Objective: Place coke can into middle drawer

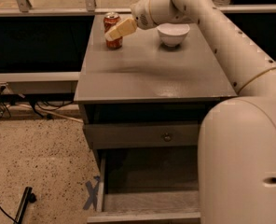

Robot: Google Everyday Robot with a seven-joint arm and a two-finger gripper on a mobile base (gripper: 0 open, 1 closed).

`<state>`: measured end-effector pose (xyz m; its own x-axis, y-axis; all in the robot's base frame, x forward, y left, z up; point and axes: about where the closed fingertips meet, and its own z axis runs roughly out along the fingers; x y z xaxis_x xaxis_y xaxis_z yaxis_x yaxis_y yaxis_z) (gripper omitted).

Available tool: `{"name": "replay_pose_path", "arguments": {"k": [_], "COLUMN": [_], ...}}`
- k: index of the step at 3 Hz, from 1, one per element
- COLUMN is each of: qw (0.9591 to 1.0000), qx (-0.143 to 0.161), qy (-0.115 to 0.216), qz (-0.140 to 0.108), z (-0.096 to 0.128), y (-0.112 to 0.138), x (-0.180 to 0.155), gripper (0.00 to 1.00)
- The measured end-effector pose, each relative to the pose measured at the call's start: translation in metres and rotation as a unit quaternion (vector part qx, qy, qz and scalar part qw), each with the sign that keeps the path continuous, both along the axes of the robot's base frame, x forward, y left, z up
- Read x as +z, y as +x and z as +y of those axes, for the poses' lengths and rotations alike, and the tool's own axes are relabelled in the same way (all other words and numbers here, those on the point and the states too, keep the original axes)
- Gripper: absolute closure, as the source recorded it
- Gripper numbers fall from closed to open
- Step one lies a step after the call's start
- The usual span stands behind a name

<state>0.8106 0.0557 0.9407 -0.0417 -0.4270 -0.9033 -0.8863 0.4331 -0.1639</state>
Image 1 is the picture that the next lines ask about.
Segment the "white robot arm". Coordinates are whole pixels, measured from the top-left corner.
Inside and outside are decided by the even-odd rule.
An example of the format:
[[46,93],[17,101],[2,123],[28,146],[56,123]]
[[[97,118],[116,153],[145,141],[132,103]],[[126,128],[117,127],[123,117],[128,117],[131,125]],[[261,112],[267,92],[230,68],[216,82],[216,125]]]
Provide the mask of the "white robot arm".
[[238,94],[200,126],[200,223],[276,224],[276,62],[214,0],[141,0],[105,36],[185,19],[198,25]]

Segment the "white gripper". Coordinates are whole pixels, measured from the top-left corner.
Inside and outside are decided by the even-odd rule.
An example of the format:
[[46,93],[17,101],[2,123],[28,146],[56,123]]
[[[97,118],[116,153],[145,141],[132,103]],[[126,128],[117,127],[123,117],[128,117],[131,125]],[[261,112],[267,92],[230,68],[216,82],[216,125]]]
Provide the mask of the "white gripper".
[[112,26],[104,37],[108,41],[117,40],[131,35],[139,28],[147,30],[163,23],[180,23],[182,13],[175,7],[172,0],[140,0],[131,5],[133,18],[119,21]]

